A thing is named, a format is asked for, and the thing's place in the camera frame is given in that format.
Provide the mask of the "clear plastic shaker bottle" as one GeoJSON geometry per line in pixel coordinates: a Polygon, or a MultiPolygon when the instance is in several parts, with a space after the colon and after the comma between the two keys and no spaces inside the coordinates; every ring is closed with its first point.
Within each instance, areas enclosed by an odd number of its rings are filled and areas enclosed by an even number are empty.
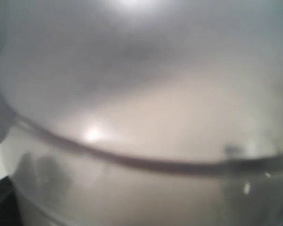
{"type": "Polygon", "coordinates": [[[283,0],[9,0],[0,144],[26,226],[283,226],[283,0]]]}

